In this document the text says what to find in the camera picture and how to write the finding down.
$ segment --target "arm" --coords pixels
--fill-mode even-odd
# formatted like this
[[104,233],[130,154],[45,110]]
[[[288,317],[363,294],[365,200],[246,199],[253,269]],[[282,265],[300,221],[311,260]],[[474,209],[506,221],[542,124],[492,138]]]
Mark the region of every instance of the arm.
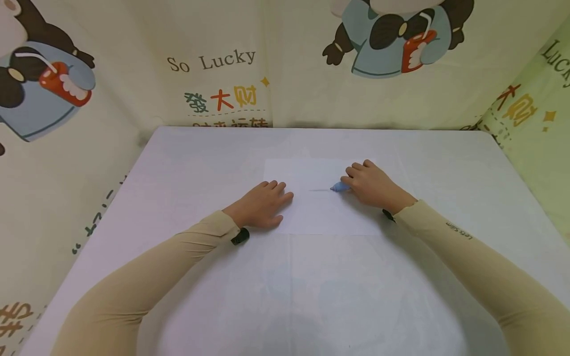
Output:
[[245,225],[271,228],[291,201],[285,183],[263,182],[242,199],[111,273],[71,309],[52,356],[135,356],[142,318],[188,270]]
[[397,186],[372,162],[355,163],[342,180],[363,203],[388,209],[426,243],[495,318],[513,355],[566,355],[570,311],[531,276],[425,202]]

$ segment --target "sheet of paper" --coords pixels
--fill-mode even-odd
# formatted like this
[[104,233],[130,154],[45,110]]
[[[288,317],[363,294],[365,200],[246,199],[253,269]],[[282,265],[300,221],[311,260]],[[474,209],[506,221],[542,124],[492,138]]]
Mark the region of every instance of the sheet of paper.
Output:
[[352,193],[329,190],[345,169],[363,159],[267,159],[263,179],[287,184],[295,194],[274,231],[294,235],[380,235],[381,210],[360,204]]

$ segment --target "black wristband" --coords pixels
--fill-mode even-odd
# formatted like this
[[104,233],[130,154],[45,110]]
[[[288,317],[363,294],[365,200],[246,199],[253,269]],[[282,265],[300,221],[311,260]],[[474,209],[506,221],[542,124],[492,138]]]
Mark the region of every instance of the black wristband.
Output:
[[242,242],[248,241],[249,240],[249,231],[242,227],[241,230],[239,230],[238,236],[234,237],[231,240],[231,243],[234,244],[234,246],[237,246],[239,244],[241,244]]

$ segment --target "white tablecloth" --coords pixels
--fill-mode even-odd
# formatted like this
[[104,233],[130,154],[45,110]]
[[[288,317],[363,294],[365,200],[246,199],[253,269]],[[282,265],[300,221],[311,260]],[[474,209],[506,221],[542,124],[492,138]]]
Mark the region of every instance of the white tablecloth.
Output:
[[[354,157],[377,157],[570,306],[570,249],[487,134],[163,127],[21,355],[49,354],[90,287],[238,199],[262,180],[265,159]],[[506,355],[494,320],[438,258],[378,221],[378,236],[254,232],[218,248],[145,318],[139,355]]]

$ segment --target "left hand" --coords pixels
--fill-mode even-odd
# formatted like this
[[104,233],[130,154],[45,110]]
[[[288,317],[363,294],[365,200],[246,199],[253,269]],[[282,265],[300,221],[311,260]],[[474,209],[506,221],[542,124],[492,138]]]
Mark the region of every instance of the left hand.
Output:
[[293,200],[293,193],[284,194],[286,186],[284,182],[262,182],[222,211],[231,217],[239,228],[275,228],[281,224],[283,216],[274,215]]

